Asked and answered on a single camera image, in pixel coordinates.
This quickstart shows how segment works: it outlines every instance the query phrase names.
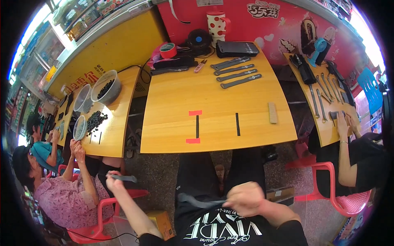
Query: black tape line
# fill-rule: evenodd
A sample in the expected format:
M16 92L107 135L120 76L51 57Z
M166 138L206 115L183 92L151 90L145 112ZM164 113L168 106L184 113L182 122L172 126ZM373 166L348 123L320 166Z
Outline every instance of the black tape line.
M200 135L199 128L199 117L196 115L196 138L198 138Z
M241 133L240 133L240 122L239 122L239 119L238 119L238 113L235 113L235 121L237 122L237 136L241 136Z

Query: tape roll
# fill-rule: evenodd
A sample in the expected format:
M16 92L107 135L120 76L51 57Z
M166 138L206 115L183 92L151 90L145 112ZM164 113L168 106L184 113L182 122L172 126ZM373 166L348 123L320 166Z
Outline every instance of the tape roll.
M167 43L160 47L160 55L164 59L173 58L177 54L177 47L174 43Z

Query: clear plastic bowl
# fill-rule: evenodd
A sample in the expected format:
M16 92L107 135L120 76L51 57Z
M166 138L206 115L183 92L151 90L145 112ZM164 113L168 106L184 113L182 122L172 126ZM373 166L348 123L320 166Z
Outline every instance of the clear plastic bowl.
M90 96L92 90L93 89L90 86L90 84L87 84L82 88L82 90L79 91L75 99L74 111L81 112L84 114L89 112L93 104Z
M87 131L87 122L85 116L81 115L75 122L74 131L72 132L72 136L75 140L81 140L86 135Z
M107 93L105 93L100 99L97 99L97 96L100 93L101 89L111 80L114 80L114 82L112 83ZM109 70L96 81L95 85L93 86L91 100L93 102L99 102L104 105L110 105L119 96L119 94L121 93L121 89L122 83L119 80L118 73L116 72L116 70Z

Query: woman in pink floral shirt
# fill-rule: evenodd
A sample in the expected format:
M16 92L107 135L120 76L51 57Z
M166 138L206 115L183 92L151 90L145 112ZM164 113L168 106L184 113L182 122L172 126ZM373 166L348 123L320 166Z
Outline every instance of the woman in pink floral shirt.
M42 168L30 149L19 146L12 156L15 174L22 185L33 193L40 207L59 226L76 229L97 225L97 205L100 200L114 197L108 190L105 175L110 170L120 171L118 159L104 157L102 161L85 155L80 142L70 142L71 157L63 175L42 178ZM74 160L80 174L72 182ZM103 207L103 219L113 215L113 206Z

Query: blue chair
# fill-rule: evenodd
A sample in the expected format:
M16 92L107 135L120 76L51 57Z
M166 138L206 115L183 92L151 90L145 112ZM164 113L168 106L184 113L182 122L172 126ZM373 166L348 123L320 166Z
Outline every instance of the blue chair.
M364 68L363 72L357 78L357 83L365 92L370 114L372 115L380 109L383 104L382 93L379 91L379 86L374 74L368 68Z

